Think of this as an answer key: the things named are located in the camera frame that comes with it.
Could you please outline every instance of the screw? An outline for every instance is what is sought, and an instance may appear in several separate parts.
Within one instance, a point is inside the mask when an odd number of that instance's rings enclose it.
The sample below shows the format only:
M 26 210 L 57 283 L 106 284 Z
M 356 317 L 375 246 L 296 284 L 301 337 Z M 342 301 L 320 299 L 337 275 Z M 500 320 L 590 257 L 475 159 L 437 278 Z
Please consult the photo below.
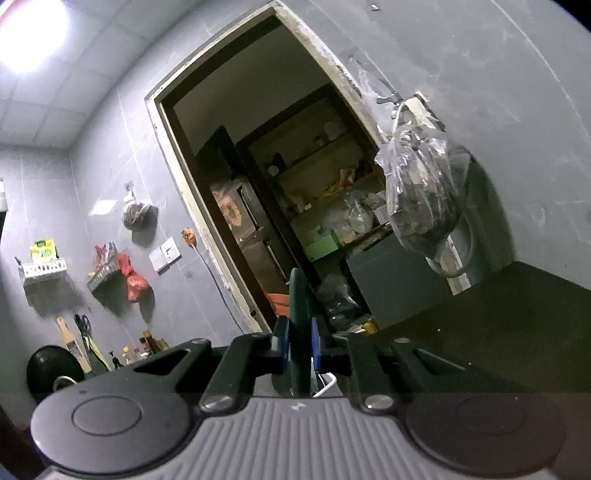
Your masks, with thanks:
M 228 395 L 211 395 L 202 404 L 202 409 L 212 413 L 219 413 L 231 408 L 234 399 Z
M 365 406 L 371 410 L 388 410 L 394 406 L 394 399 L 388 395 L 370 395 L 365 399 Z

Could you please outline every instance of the yellow package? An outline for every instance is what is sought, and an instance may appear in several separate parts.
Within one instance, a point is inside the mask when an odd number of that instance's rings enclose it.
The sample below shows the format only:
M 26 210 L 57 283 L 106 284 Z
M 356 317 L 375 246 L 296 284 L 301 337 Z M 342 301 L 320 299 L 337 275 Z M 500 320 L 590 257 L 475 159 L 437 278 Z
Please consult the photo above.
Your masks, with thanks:
M 31 258 L 35 263 L 47 262 L 57 258 L 57 251 L 53 238 L 38 240 L 33 243 L 33 246 L 31 247 Z

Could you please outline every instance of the electrical wire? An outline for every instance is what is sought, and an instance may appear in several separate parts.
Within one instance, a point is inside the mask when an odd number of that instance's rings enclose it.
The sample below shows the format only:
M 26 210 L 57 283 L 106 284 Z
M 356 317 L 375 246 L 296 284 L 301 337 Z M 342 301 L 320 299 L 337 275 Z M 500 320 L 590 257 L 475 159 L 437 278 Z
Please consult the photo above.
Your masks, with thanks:
M 213 280 L 213 284 L 216 286 L 218 293 L 220 294 L 220 297 L 222 299 L 223 304 L 226 306 L 226 309 L 228 310 L 228 313 L 230 314 L 230 317 L 232 317 L 232 320 L 234 320 L 234 323 L 236 324 L 236 326 L 238 327 L 238 329 L 242 332 L 242 333 L 246 333 L 242 327 L 240 326 L 240 323 L 238 323 L 238 321 L 236 320 L 236 317 L 234 316 L 234 314 L 232 313 L 230 307 L 228 306 L 228 303 L 226 302 L 226 299 L 223 296 L 223 292 L 222 289 L 220 288 L 220 286 L 217 284 L 216 281 L 216 277 L 212 272 L 212 269 L 209 268 L 209 265 L 207 264 L 207 262 L 205 261 L 205 259 L 203 258 L 203 255 L 201 254 L 201 252 L 197 249 L 197 246 L 195 244 L 190 244 L 191 247 L 193 247 L 193 249 L 197 252 L 197 255 L 199 256 L 199 258 L 201 258 L 201 261 L 204 263 L 205 267 L 207 268 L 207 271 L 209 272 L 209 275 L 211 276 L 212 280 Z

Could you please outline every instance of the ceiling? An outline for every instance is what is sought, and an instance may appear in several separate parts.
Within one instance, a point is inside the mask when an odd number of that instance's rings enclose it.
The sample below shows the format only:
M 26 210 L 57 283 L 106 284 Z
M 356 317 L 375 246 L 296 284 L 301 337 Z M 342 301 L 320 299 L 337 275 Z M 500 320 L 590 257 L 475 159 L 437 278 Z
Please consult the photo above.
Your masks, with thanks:
M 64 0 L 66 40 L 34 72 L 0 64 L 0 143 L 68 147 L 136 59 L 199 0 Z

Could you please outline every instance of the wooden spatula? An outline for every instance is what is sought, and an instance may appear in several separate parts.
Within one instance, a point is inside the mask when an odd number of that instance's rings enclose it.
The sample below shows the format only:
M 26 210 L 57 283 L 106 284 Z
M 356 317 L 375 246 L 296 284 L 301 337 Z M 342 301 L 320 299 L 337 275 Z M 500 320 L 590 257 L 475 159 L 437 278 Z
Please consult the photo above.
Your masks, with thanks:
M 78 342 L 76 342 L 76 337 L 74 337 L 74 334 L 72 334 L 72 332 L 68 330 L 66 320 L 63 317 L 59 317 L 56 320 L 56 323 L 61 330 L 61 341 L 66 344 L 66 347 L 68 348 L 70 353 L 76 357 L 76 360 L 78 360 L 78 363 L 82 367 L 84 373 L 87 374 L 89 372 L 92 372 L 88 360 L 82 353 L 80 345 L 78 345 Z

